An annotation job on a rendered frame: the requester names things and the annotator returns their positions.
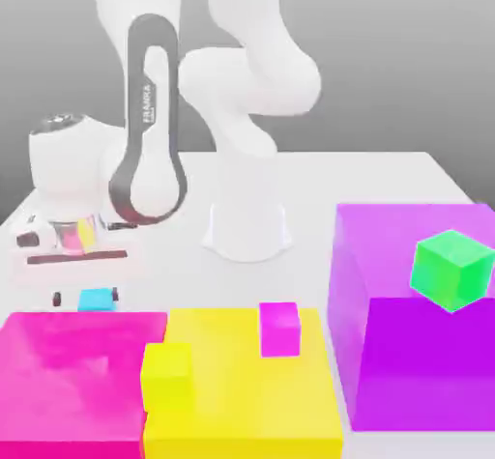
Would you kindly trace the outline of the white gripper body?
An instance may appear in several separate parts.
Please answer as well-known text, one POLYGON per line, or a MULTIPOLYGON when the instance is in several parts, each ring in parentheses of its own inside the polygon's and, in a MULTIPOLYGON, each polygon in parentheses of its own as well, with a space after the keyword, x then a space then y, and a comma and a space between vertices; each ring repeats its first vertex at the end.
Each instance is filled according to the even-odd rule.
POLYGON ((119 248, 77 253, 30 253, 23 260, 23 273, 34 276, 106 275, 125 267, 129 260, 128 252, 119 248))

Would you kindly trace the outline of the small cyan cube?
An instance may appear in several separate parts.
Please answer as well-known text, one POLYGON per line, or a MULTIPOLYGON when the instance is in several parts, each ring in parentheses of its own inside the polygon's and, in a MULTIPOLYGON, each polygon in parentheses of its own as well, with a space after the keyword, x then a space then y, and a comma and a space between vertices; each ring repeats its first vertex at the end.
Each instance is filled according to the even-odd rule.
POLYGON ((77 304, 78 311, 114 311, 115 300, 110 288, 82 290, 77 304))

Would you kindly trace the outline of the small yellow cube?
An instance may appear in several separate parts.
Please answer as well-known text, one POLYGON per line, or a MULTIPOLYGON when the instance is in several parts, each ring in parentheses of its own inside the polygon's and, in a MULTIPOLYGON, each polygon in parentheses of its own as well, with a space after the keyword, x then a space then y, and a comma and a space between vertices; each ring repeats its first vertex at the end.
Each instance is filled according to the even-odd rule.
POLYGON ((193 396, 192 351, 189 343, 149 343, 140 371, 144 410, 151 413, 182 411, 193 396))

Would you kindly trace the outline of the small magenta cube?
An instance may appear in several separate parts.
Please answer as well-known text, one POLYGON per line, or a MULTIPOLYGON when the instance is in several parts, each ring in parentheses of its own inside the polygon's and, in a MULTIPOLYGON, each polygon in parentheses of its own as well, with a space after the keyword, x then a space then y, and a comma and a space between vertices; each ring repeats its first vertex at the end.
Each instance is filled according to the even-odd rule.
POLYGON ((300 355, 302 324, 295 302, 261 302, 259 327, 262 358, 300 355))

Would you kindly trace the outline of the small green cube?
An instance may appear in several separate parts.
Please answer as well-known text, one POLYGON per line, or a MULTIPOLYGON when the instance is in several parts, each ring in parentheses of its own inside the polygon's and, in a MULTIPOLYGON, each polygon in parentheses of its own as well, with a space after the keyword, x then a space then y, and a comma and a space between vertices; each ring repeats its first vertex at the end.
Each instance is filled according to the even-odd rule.
POLYGON ((486 296, 495 249, 455 230, 419 241, 410 287, 449 313, 486 296))

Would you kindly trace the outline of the large pink box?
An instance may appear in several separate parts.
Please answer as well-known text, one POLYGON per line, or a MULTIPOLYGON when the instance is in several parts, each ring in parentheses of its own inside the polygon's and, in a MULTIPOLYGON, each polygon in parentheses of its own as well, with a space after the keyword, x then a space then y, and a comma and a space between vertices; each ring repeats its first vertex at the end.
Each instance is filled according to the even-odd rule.
POLYGON ((0 328, 0 459, 144 459, 140 371, 163 312, 15 312, 0 328))

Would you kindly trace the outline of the large yellow box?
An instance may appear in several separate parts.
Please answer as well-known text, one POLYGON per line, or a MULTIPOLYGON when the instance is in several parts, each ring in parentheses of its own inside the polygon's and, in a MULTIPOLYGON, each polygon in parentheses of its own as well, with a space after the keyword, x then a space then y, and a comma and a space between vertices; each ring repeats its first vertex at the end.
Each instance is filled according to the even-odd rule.
POLYGON ((301 351, 260 354, 255 308, 179 308, 165 342, 191 348, 191 390, 147 415, 145 459, 341 459, 343 435, 315 308, 299 311, 301 351))

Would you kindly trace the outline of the large purple box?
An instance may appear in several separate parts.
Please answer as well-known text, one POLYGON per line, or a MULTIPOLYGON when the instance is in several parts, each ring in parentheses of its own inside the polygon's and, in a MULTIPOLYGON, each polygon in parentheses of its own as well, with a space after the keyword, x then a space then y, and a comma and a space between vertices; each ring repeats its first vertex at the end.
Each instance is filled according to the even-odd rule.
POLYGON ((327 323, 356 431, 495 432, 495 272, 451 313, 410 286, 417 244, 447 230, 495 250, 483 204, 340 204, 327 323))

